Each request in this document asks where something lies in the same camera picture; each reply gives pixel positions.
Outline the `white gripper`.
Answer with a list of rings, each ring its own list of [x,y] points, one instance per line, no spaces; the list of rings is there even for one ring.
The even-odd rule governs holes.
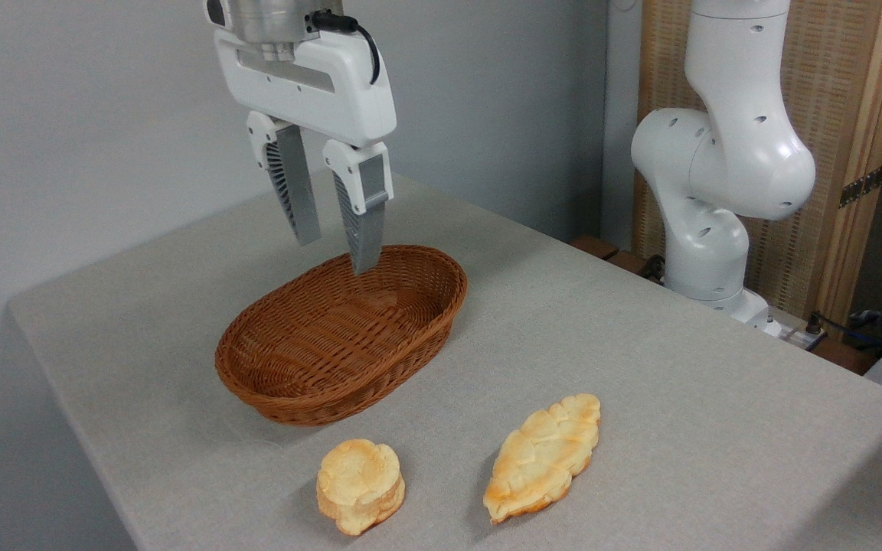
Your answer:
[[[353,273],[373,269],[386,205],[394,198],[388,150],[378,142],[397,126],[385,63],[374,80],[370,45],[356,34],[320,34],[299,43],[294,60],[265,60],[224,29],[214,32],[214,42],[228,90],[252,109],[247,130],[256,163],[298,244],[321,237],[301,126],[330,138],[322,154],[332,170]]]

